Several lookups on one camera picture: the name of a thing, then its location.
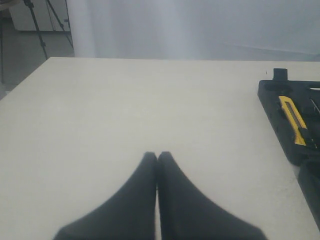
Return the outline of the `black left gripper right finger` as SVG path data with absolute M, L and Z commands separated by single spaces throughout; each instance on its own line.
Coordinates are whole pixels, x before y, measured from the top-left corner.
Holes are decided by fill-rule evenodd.
M 162 152 L 157 164 L 161 237 L 164 240 L 265 240 L 258 227 L 227 212 L 206 197 Z

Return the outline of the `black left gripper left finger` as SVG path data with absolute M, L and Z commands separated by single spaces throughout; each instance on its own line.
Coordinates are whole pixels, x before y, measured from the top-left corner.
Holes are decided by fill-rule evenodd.
M 62 227 L 56 240 L 154 240 L 157 157 L 146 152 L 127 182 L 105 203 Z

